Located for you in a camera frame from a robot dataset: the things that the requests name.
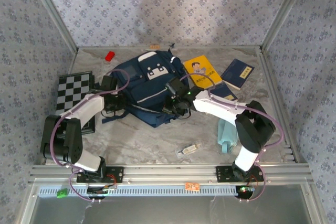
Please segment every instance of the green connector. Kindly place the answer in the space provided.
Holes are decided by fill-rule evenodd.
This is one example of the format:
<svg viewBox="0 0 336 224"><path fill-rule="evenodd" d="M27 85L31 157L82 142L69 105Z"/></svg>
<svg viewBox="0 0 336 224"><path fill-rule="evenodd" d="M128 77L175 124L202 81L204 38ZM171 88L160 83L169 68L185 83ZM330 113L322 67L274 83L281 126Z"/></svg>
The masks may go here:
<svg viewBox="0 0 336 224"><path fill-rule="evenodd" d="M62 199L62 198L67 197L67 196L68 196L68 189L67 188L61 189L56 193L56 197L58 199Z"/></svg>

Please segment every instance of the chessboard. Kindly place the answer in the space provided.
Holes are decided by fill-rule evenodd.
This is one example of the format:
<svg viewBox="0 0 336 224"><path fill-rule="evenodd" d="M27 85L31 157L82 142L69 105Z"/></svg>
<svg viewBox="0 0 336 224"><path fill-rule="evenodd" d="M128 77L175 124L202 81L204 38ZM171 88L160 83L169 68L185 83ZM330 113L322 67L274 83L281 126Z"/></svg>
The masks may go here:
<svg viewBox="0 0 336 224"><path fill-rule="evenodd" d="M93 89L92 71L67 74L59 77L56 114L60 115L79 103L90 89ZM95 117L82 128L82 134L95 132Z"/></svg>

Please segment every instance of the gray marble floor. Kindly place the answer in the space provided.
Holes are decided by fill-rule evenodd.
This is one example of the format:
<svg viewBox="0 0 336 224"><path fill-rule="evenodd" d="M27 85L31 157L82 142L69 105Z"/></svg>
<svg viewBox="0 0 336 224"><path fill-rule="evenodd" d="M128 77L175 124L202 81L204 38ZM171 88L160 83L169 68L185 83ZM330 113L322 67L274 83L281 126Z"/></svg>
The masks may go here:
<svg viewBox="0 0 336 224"><path fill-rule="evenodd" d="M111 62L104 60L113 50L115 57ZM145 49L96 48L79 49L72 73L92 70L96 82L116 65L131 59ZM182 61L205 55L218 73L222 73L234 58L255 67L240 91L232 89L240 102L259 101L268 114L274 115L263 73L258 58L253 52L231 48L173 49L174 55ZM102 116L96 115L96 132L83 136L84 148L103 156L108 164L146 164L146 163L231 163L240 150L236 146L231 154L222 154L217 144L218 118L201 112L194 112L187 120L175 120L170 124L154 129L132 115L114 122L102 124ZM279 139L276 132L270 142ZM175 150L185 144L200 140L203 147L189 156L179 159ZM278 146L266 152L262 162L280 162L285 151Z"/></svg>

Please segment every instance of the dark blue book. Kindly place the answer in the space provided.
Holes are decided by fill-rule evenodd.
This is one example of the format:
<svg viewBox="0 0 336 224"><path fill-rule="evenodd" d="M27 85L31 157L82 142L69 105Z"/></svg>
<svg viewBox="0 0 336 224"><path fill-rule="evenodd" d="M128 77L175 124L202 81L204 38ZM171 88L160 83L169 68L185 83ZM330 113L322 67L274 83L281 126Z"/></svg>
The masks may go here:
<svg viewBox="0 0 336 224"><path fill-rule="evenodd" d="M225 83L221 83L217 85L215 89L210 91L210 93L217 95L219 97L223 97L224 99L227 99L230 101L238 100L235 94L232 93L232 91L229 89L229 87Z"/></svg>
<svg viewBox="0 0 336 224"><path fill-rule="evenodd" d="M253 70L254 67L240 60L234 59L230 66L228 66L221 75L221 78L226 84L240 90Z"/></svg>

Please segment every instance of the floral wallpaper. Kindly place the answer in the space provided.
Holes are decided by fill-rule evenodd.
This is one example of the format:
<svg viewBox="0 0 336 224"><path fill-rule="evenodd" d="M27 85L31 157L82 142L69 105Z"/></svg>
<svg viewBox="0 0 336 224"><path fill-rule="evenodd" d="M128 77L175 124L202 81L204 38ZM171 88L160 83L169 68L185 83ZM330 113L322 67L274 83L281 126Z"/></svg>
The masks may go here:
<svg viewBox="0 0 336 224"><path fill-rule="evenodd" d="M260 45L283 0L53 0L78 47Z"/></svg>
<svg viewBox="0 0 336 224"><path fill-rule="evenodd" d="M298 148L336 223L336 0L298 0L269 57Z"/></svg>
<svg viewBox="0 0 336 224"><path fill-rule="evenodd" d="M0 0L0 223L14 223L72 54L40 0Z"/></svg>

